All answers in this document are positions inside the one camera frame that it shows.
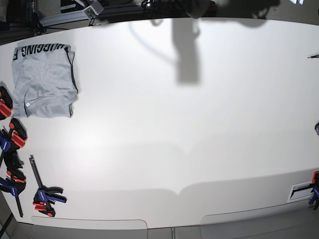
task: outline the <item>gray t-shirt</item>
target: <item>gray t-shirt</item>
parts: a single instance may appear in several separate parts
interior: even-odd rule
[[[13,116],[72,116],[78,90],[73,77],[74,52],[63,44],[40,44],[14,50]]]

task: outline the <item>white tabletop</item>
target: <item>white tabletop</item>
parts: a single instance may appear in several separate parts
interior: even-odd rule
[[[19,222],[44,216],[37,183],[62,187],[56,218],[198,225],[211,214],[287,202],[319,167],[319,26],[254,19],[165,19],[85,27],[0,47],[12,93],[17,46],[70,44],[72,118],[21,119],[27,187],[4,194]],[[8,126],[9,119],[2,121]],[[0,176],[5,176],[1,167]]]

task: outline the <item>folded shirt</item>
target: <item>folded shirt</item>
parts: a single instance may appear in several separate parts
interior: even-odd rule
[[[40,44],[14,50],[13,116],[72,116],[78,90],[73,77],[75,53],[64,44]]]

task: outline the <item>white table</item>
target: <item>white table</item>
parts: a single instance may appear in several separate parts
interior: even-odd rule
[[[43,184],[65,190],[56,220],[175,227],[285,204],[319,167],[319,60],[307,59],[318,40],[319,26],[211,18],[122,22],[1,46],[11,93],[14,48],[40,43],[72,46],[79,88],[72,118],[21,119],[23,218],[4,194],[15,218],[42,216],[30,154]]]

